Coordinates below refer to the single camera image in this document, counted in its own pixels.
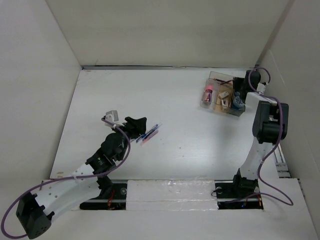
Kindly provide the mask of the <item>clear compartment organizer box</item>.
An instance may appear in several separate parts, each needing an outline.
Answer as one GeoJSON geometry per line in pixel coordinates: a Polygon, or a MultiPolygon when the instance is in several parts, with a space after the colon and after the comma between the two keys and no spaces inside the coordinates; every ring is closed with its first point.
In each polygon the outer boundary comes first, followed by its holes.
{"type": "Polygon", "coordinates": [[[240,98],[243,81],[241,77],[211,71],[202,92],[200,106],[209,111],[241,116],[246,111],[246,105],[240,98]]]}

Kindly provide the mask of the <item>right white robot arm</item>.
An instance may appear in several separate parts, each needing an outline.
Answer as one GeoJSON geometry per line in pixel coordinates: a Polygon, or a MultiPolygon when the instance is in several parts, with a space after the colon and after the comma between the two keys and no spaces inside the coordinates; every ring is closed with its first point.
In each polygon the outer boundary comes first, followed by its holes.
{"type": "Polygon", "coordinates": [[[235,202],[258,195],[265,195],[292,206],[293,202],[291,200],[285,202],[269,193],[254,192],[258,187],[258,181],[260,181],[289,199],[289,196],[283,191],[265,182],[261,178],[261,169],[267,158],[275,152],[280,141],[284,140],[287,136],[290,107],[287,103],[280,102],[276,97],[266,96],[262,91],[259,91],[257,87],[253,87],[251,81],[252,74],[258,70],[266,72],[268,76],[267,85],[271,82],[271,75],[264,67],[255,67],[248,73],[247,80],[251,90],[256,93],[257,96],[264,98],[264,100],[260,100],[257,104],[252,126],[252,146],[246,160],[233,177],[231,191],[235,196],[239,197],[234,200],[235,202]]]}

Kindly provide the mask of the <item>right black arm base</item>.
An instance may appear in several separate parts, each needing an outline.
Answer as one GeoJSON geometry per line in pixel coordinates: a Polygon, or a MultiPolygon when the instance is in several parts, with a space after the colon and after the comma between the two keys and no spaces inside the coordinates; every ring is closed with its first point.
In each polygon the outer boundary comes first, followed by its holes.
{"type": "Polygon", "coordinates": [[[260,195],[250,196],[256,193],[257,188],[233,188],[232,182],[215,182],[215,190],[211,195],[216,197],[218,210],[263,210],[264,206],[260,195]]]}

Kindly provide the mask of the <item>pink barrel pen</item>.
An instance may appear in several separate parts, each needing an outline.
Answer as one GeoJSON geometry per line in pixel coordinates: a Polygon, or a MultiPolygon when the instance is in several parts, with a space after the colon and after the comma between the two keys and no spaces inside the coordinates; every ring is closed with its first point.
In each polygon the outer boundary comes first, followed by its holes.
{"type": "Polygon", "coordinates": [[[153,133],[151,133],[149,136],[146,137],[140,144],[141,146],[147,143],[151,138],[153,138],[156,134],[158,134],[159,130],[155,130],[153,133]]]}

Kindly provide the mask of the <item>pink capped glue bottle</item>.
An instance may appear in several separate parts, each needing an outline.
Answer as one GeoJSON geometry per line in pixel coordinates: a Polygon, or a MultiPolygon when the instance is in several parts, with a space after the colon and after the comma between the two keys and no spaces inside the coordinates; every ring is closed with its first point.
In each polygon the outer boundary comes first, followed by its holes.
{"type": "Polygon", "coordinates": [[[202,101],[206,104],[210,104],[213,98],[214,87],[212,85],[207,85],[204,89],[202,101]]]}

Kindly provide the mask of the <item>blue patterned tape roll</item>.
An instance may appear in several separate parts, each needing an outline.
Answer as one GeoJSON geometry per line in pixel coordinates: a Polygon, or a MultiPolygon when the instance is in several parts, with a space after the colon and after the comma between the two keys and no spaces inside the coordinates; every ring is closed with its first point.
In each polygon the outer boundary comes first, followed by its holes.
{"type": "Polygon", "coordinates": [[[241,110],[241,109],[245,108],[245,104],[244,104],[244,102],[241,100],[241,98],[235,97],[235,98],[232,100],[231,107],[232,107],[233,109],[236,109],[236,110],[241,110]]]}

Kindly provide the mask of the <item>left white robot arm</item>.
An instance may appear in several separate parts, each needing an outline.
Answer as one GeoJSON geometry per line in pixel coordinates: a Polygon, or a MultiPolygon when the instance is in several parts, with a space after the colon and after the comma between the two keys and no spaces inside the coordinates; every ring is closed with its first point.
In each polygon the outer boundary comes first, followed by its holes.
{"type": "Polygon", "coordinates": [[[130,141],[146,133],[146,117],[128,116],[118,123],[106,114],[101,120],[113,132],[84,164],[68,177],[48,181],[48,189],[29,191],[19,199],[16,216],[30,240],[44,234],[58,217],[77,205],[96,197],[107,198],[113,186],[108,174],[127,159],[130,141]]]}

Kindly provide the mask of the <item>blue pen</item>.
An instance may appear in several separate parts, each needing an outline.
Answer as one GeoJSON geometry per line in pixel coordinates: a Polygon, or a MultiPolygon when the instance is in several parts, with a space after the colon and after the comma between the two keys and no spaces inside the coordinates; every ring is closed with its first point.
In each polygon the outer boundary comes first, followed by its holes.
{"type": "Polygon", "coordinates": [[[141,135],[140,137],[138,137],[135,140],[135,142],[138,143],[139,141],[145,140],[147,138],[147,136],[149,136],[150,134],[155,132],[161,125],[162,125],[162,123],[154,125],[147,133],[145,133],[145,134],[141,135]]]}

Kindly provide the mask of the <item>orange red pen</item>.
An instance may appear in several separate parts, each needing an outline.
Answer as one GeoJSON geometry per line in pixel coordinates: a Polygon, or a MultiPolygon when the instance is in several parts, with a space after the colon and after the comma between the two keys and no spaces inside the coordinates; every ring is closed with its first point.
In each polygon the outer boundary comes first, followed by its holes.
{"type": "Polygon", "coordinates": [[[229,80],[222,80],[222,79],[214,78],[213,80],[220,84],[220,83],[223,83],[225,81],[229,81],[230,79],[229,80]]]}

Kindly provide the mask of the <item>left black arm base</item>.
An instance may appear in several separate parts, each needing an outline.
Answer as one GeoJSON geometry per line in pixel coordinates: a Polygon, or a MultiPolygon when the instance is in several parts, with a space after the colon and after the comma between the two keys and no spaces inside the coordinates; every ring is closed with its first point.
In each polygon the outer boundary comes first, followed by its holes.
{"type": "Polygon", "coordinates": [[[111,191],[106,196],[89,199],[79,205],[80,210],[122,211],[126,210],[127,180],[115,180],[111,191]]]}

